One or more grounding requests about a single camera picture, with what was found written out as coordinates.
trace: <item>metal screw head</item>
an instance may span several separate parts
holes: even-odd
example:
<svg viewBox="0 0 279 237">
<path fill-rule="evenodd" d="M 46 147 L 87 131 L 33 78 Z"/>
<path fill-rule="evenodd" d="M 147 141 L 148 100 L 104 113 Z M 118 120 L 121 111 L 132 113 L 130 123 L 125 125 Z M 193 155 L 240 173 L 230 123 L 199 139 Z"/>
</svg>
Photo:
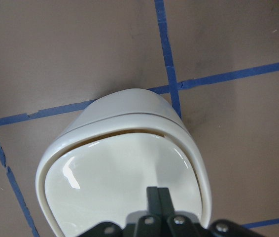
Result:
<svg viewBox="0 0 279 237">
<path fill-rule="evenodd" d="M 144 223 L 145 223 L 146 225 L 151 225 L 151 224 L 154 223 L 154 221 L 155 221 L 155 220 L 154 220 L 153 217 L 148 216 L 147 218 L 145 218 Z"/>
<path fill-rule="evenodd" d="M 219 231 L 219 232 L 227 232 L 228 231 L 228 226 L 224 223 L 218 223 L 216 225 L 216 229 Z"/>
<path fill-rule="evenodd" d="M 115 230 L 114 226 L 108 226 L 108 227 L 105 228 L 104 233 L 105 233 L 106 235 L 110 235 L 110 234 L 113 234 L 113 233 L 114 233 L 114 230 Z"/>
<path fill-rule="evenodd" d="M 185 219 L 183 216 L 176 216 L 176 217 L 174 217 L 174 222 L 177 225 L 182 225 L 185 222 Z"/>
</svg>

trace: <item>screw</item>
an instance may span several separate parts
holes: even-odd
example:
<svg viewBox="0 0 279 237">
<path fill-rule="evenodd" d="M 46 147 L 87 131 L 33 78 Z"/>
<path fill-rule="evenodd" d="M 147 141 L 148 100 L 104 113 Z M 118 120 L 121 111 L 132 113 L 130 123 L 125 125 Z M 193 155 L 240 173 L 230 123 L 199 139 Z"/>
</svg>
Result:
<svg viewBox="0 0 279 237">
<path fill-rule="evenodd" d="M 154 220 L 153 217 L 148 216 L 147 218 L 145 218 L 144 223 L 147 224 L 147 225 L 151 225 L 151 224 L 154 223 L 154 221 L 155 221 L 155 220 Z"/>
<path fill-rule="evenodd" d="M 105 228 L 105 234 L 110 235 L 114 233 L 114 226 L 108 226 Z"/>
<path fill-rule="evenodd" d="M 227 232 L 228 231 L 228 226 L 224 223 L 218 223 L 216 225 L 216 229 L 219 231 L 219 232 Z"/>
<path fill-rule="evenodd" d="M 174 222 L 177 224 L 177 225 L 182 225 L 184 223 L 185 219 L 183 216 L 176 216 L 174 217 Z"/>
</svg>

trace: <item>silver bolt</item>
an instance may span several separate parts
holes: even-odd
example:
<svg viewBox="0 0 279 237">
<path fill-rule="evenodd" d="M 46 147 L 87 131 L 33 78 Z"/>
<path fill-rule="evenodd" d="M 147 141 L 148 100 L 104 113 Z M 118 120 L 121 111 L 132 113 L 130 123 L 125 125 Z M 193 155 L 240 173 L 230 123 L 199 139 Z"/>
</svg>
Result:
<svg viewBox="0 0 279 237">
<path fill-rule="evenodd" d="M 108 226 L 105 228 L 105 234 L 110 235 L 114 233 L 114 226 Z"/>
<path fill-rule="evenodd" d="M 228 226 L 224 223 L 218 223 L 216 225 L 216 229 L 219 231 L 219 232 L 227 232 L 228 231 Z"/>
<path fill-rule="evenodd" d="M 177 224 L 177 225 L 182 225 L 184 223 L 185 219 L 183 216 L 176 216 L 174 217 L 174 222 Z"/>
<path fill-rule="evenodd" d="M 144 223 L 147 225 L 151 225 L 154 223 L 154 221 L 155 221 L 154 218 L 149 216 L 149 217 L 145 218 Z"/>
</svg>

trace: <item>black bracket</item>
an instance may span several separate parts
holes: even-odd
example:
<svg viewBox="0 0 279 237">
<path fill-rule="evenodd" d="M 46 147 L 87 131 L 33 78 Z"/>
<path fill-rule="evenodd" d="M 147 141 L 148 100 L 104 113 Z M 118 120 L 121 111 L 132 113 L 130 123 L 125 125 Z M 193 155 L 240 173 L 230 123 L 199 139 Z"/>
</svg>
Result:
<svg viewBox="0 0 279 237">
<path fill-rule="evenodd" d="M 218 220 L 204 229 L 185 215 L 176 214 L 168 188 L 147 187 L 147 215 L 124 229 L 101 222 L 79 237 L 263 237 L 228 220 Z"/>
</svg>

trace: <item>floor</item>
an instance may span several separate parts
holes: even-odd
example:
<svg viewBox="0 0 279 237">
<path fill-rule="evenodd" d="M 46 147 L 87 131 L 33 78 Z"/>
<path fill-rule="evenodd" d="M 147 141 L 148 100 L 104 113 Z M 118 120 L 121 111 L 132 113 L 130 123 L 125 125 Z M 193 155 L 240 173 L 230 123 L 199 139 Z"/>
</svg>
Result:
<svg viewBox="0 0 279 237">
<path fill-rule="evenodd" d="M 134 87 L 181 113 L 212 221 L 279 236 L 279 1 L 167 0 L 168 30 L 156 6 L 158 21 L 153 1 L 0 1 L 0 237 L 54 236 L 43 152 L 90 100 Z"/>
</svg>

